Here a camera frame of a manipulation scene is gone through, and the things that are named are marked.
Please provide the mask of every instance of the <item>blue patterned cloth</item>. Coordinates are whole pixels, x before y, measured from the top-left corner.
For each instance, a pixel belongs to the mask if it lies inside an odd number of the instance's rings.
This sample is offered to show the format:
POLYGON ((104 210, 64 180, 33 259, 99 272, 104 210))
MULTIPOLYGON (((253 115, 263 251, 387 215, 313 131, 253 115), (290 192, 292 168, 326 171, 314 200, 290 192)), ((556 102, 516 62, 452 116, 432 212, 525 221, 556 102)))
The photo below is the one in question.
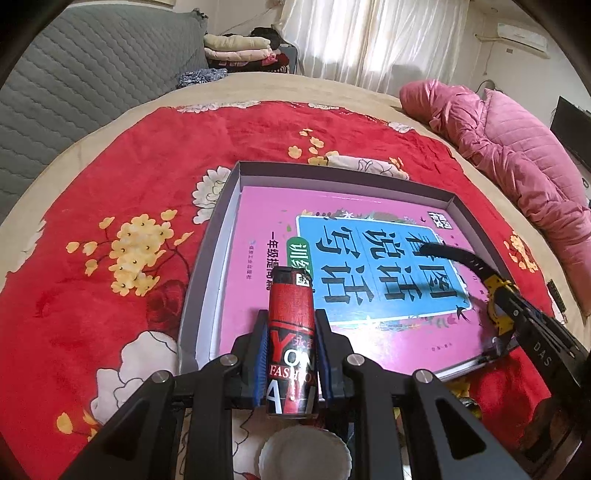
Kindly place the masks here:
POLYGON ((221 80, 228 76, 226 69, 199 69, 194 72, 185 72, 178 78, 177 89, 195 85, 196 83, 209 83, 221 80))

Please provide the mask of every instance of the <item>yellow plastic clip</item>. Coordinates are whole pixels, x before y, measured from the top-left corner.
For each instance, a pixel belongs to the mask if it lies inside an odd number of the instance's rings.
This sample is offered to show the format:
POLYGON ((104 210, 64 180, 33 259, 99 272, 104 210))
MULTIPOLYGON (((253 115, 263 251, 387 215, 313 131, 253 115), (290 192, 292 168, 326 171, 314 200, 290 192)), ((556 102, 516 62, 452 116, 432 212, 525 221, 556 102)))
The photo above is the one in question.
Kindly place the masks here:
POLYGON ((483 283, 488 290, 488 305, 486 307, 488 315, 499 329, 499 336, 501 336, 504 333, 513 330, 514 324, 513 320, 495 305, 495 293, 499 288, 508 288, 509 290, 514 291, 517 287, 509 280, 503 280, 497 275, 487 278, 483 283))

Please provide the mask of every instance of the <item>metal screw head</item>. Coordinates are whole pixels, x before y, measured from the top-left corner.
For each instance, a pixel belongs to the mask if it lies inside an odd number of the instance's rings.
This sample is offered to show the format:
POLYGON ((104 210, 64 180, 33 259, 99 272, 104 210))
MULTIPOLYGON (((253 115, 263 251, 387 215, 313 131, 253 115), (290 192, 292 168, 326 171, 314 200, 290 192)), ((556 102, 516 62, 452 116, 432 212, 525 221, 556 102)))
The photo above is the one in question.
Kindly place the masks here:
POLYGON ((349 365, 354 365, 358 367, 359 365, 363 365, 365 362, 365 357, 363 355, 359 355, 358 353, 351 353, 347 356, 347 363, 349 365))
POLYGON ((154 372, 150 378, 154 383, 164 383, 170 378, 170 372, 166 370, 158 370, 157 372, 154 372))
POLYGON ((433 374, 429 370, 417 370, 414 376, 421 383, 431 383, 433 381, 433 374))
POLYGON ((220 363, 224 367, 231 367, 232 365, 236 365, 238 363, 238 357, 236 355, 232 355, 231 353, 227 353, 226 355, 222 355, 220 357, 220 363))

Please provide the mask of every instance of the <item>television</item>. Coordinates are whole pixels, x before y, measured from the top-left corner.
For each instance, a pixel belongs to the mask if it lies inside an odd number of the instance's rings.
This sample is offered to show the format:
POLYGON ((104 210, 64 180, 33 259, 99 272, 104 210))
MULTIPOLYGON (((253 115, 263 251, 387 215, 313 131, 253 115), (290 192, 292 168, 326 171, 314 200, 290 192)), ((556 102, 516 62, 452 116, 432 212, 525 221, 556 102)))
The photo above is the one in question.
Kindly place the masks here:
POLYGON ((564 148, 591 170, 591 113, 559 97, 550 130, 564 148))

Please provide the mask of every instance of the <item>stack of clothes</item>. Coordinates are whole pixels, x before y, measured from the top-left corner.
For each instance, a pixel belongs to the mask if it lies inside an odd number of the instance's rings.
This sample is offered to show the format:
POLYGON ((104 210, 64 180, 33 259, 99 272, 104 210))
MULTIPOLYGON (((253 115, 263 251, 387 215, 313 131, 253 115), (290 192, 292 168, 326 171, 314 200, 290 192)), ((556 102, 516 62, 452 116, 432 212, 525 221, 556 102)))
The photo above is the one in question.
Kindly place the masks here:
POLYGON ((270 28, 254 29, 250 37, 241 35, 205 35, 205 56, 210 68, 226 69, 234 72, 274 72, 288 73, 289 59, 279 50, 281 40, 279 35, 256 36, 257 30, 272 30, 270 28))

